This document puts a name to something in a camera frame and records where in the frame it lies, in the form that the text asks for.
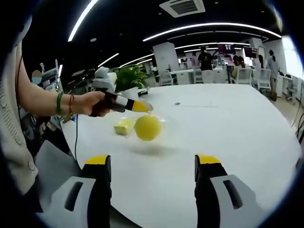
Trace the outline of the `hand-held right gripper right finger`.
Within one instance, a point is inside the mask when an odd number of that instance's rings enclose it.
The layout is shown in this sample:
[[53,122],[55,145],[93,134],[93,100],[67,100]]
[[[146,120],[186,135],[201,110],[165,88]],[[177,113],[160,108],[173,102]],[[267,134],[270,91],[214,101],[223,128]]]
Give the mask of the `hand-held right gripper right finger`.
[[195,183],[199,228],[256,228],[266,216],[254,191],[214,156],[195,155]]

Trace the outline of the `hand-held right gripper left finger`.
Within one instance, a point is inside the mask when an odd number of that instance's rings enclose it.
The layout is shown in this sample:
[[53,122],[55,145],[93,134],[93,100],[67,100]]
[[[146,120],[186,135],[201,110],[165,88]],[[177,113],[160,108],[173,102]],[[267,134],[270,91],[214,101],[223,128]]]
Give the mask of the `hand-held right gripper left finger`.
[[111,157],[95,156],[79,176],[69,177],[52,192],[38,216],[49,228],[108,228],[111,197]]

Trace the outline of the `person's left hand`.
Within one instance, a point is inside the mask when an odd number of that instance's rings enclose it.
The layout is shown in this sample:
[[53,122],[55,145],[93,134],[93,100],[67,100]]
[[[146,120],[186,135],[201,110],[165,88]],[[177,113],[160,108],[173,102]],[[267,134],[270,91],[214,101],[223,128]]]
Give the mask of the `person's left hand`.
[[90,115],[92,113],[93,106],[102,101],[104,97],[105,94],[100,91],[71,96],[70,111],[72,114]]

